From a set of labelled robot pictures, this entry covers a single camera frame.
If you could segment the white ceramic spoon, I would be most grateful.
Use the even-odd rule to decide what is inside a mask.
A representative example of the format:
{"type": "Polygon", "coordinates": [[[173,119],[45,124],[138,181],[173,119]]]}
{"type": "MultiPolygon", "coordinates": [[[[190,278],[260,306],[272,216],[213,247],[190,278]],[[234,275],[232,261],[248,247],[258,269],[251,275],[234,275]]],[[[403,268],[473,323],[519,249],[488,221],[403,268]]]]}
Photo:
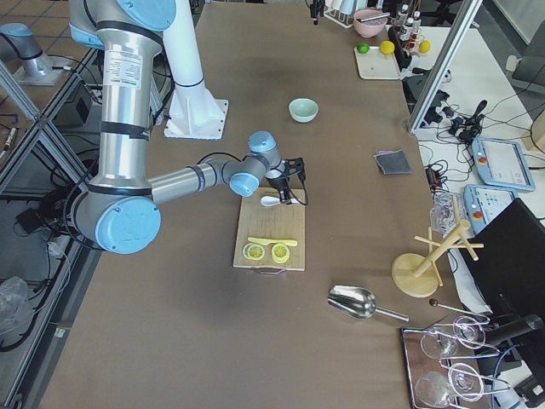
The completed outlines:
{"type": "Polygon", "coordinates": [[[281,204],[279,202],[279,198],[273,197],[273,196],[263,196],[263,197],[261,197],[260,204],[262,206],[265,206],[265,207],[272,207],[272,206],[275,206],[275,205],[288,205],[288,203],[287,204],[281,204]]]}

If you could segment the pink bowl with ice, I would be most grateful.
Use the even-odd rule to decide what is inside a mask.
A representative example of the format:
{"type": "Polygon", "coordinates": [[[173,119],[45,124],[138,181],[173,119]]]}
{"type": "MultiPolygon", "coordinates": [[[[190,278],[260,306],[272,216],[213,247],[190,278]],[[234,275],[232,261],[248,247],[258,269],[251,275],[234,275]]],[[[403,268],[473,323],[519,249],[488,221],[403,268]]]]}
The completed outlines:
{"type": "Polygon", "coordinates": [[[388,19],[373,20],[366,23],[360,23],[356,19],[380,13],[383,12],[376,9],[363,9],[355,12],[353,14],[353,27],[356,33],[364,38],[374,37],[379,34],[387,24],[388,19]]]}

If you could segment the mint green bowl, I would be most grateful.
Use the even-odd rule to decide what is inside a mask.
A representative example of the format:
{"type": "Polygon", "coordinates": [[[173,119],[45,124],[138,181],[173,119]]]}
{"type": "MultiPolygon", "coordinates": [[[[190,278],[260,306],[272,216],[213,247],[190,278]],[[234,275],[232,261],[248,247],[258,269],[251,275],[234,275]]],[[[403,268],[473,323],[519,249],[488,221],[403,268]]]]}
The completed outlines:
{"type": "Polygon", "coordinates": [[[298,123],[313,121],[318,115],[318,103],[309,98],[297,98],[288,105],[289,114],[298,123]]]}

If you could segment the wooden cutting board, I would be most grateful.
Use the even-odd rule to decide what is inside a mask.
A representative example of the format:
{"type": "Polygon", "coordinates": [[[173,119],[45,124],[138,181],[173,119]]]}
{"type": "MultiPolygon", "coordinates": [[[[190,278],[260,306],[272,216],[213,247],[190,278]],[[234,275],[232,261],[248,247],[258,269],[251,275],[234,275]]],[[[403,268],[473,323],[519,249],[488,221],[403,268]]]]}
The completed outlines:
{"type": "Polygon", "coordinates": [[[292,271],[304,271],[305,254],[305,210],[298,202],[292,204],[261,204],[263,197],[278,199],[278,192],[270,187],[259,187],[247,198],[242,198],[238,230],[235,243],[233,266],[235,268],[285,268],[292,271]],[[244,256],[243,248],[249,243],[248,237],[258,239],[294,239],[297,246],[289,246],[290,257],[285,263],[273,260],[273,244],[263,245],[266,249],[261,260],[250,260],[244,256]]]}

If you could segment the yellow plastic knife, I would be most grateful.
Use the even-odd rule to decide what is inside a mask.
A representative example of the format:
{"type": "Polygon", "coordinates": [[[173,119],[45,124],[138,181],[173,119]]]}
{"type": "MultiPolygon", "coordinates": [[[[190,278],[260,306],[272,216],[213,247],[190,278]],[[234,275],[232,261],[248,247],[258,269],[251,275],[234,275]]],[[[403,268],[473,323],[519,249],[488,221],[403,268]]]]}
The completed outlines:
{"type": "Polygon", "coordinates": [[[291,246],[291,247],[298,246],[298,241],[296,239],[266,239],[266,238],[248,237],[247,240],[250,243],[254,243],[258,245],[282,244],[282,245],[291,246]]]}

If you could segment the lemon slice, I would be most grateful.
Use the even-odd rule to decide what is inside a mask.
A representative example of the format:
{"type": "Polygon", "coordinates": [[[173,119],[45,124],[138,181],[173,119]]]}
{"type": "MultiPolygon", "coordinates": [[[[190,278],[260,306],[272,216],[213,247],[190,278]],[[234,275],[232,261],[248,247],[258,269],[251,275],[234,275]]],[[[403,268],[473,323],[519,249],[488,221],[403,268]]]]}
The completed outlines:
{"type": "Polygon", "coordinates": [[[248,243],[242,249],[242,254],[247,260],[259,261],[265,256],[266,250],[263,245],[248,243]]]}
{"type": "Polygon", "coordinates": [[[271,249],[272,260],[277,264],[284,264],[290,259],[290,248],[289,246],[277,243],[272,246],[271,249]]]}

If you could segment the green lime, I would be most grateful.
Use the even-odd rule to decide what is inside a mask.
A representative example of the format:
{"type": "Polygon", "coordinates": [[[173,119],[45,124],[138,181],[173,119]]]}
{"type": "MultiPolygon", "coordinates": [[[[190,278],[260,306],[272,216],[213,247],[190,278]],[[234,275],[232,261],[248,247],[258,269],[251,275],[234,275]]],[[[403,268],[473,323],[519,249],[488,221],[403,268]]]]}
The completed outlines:
{"type": "Polygon", "coordinates": [[[370,46],[367,43],[361,43],[358,45],[357,50],[360,54],[367,54],[370,51],[370,46]]]}

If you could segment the cream plastic tray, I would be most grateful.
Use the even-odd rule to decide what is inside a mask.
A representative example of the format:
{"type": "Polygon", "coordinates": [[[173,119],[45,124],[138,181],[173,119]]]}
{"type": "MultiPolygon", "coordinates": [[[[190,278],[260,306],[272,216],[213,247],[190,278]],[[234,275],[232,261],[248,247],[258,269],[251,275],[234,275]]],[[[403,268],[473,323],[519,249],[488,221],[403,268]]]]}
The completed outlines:
{"type": "Polygon", "coordinates": [[[398,80],[400,70],[394,55],[384,55],[377,46],[370,46],[367,53],[355,47],[354,55],[359,76],[367,80],[398,80]]]}

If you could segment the yellow lemon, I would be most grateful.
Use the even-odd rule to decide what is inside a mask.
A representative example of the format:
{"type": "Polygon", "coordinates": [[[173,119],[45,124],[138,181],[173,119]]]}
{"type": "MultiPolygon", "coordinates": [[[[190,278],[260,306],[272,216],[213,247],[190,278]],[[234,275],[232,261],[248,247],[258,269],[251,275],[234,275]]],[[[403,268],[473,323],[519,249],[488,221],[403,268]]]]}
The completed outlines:
{"type": "Polygon", "coordinates": [[[395,51],[395,45],[391,41],[383,41],[379,46],[379,50],[383,55],[392,55],[395,51]]]}

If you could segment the grey folded cloth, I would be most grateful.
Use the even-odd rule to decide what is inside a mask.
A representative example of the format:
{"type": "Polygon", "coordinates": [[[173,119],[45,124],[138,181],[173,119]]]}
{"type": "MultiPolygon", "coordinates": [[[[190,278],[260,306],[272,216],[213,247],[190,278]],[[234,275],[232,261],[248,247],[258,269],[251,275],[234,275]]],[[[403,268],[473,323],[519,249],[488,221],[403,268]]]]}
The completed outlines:
{"type": "Polygon", "coordinates": [[[385,176],[409,175],[412,168],[403,150],[397,151],[378,151],[374,154],[374,160],[385,176]]]}

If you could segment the metal scoop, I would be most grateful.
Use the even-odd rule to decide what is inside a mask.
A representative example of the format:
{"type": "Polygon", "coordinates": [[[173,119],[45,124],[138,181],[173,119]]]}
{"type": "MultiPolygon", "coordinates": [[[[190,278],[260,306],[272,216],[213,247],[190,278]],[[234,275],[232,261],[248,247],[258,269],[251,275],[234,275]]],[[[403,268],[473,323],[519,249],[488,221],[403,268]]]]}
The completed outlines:
{"type": "Polygon", "coordinates": [[[374,314],[383,314],[408,322],[410,318],[377,305],[376,296],[368,289],[350,285],[334,285],[329,290],[328,304],[354,318],[367,320],[374,314]]]}

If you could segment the wooden mug tree stand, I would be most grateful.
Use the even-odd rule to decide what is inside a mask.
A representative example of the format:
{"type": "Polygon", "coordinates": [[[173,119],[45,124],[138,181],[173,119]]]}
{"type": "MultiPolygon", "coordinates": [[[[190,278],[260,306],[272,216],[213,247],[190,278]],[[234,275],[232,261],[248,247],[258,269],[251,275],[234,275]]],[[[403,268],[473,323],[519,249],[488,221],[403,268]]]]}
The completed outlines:
{"type": "Polygon", "coordinates": [[[432,227],[428,228],[427,237],[416,236],[428,246],[428,254],[422,256],[416,253],[404,253],[398,256],[392,264],[391,274],[394,284],[411,297],[429,297],[443,281],[437,268],[437,260],[450,249],[465,248],[474,261],[478,261],[476,249],[482,249],[484,244],[471,244],[466,232],[471,227],[468,220],[461,218],[457,196],[452,197],[452,207],[455,224],[444,236],[442,242],[433,241],[432,227]]]}

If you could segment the wine glass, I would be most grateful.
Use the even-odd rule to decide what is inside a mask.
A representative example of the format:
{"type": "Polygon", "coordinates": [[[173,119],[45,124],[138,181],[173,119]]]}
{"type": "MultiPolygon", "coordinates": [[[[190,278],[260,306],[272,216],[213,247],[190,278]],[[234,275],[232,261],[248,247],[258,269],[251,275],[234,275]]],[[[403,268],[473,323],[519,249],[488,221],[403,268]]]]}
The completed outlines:
{"type": "Polygon", "coordinates": [[[509,391],[510,384],[498,378],[483,377],[472,366],[455,363],[446,372],[430,371],[416,380],[413,388],[419,408],[468,408],[486,395],[509,391]]]}
{"type": "Polygon", "coordinates": [[[488,344],[483,325],[466,315],[452,323],[428,327],[420,341],[422,352],[435,360],[490,358],[500,354],[499,348],[488,344]]]}

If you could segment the black monitor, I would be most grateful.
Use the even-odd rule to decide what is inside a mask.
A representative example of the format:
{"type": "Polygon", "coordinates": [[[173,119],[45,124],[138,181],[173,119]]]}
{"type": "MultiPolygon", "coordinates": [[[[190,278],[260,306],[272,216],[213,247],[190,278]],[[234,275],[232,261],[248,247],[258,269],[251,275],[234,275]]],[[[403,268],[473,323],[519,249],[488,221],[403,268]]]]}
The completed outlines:
{"type": "Polygon", "coordinates": [[[544,315],[544,226],[521,199],[474,238],[479,260],[464,258],[494,314],[544,315]]]}

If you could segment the aluminium frame post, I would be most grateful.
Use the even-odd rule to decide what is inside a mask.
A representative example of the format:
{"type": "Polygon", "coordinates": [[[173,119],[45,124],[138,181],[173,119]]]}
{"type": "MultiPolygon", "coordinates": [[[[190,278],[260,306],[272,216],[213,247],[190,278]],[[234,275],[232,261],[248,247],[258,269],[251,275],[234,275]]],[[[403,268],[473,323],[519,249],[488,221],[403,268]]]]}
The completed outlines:
{"type": "Polygon", "coordinates": [[[454,19],[453,25],[439,51],[439,55],[433,65],[427,81],[423,85],[422,92],[408,120],[407,130],[413,134],[420,128],[428,108],[431,106],[434,96],[439,90],[442,78],[446,74],[457,50],[459,49],[466,32],[468,31],[475,15],[477,14],[482,0],[464,0],[459,12],[454,19]]]}

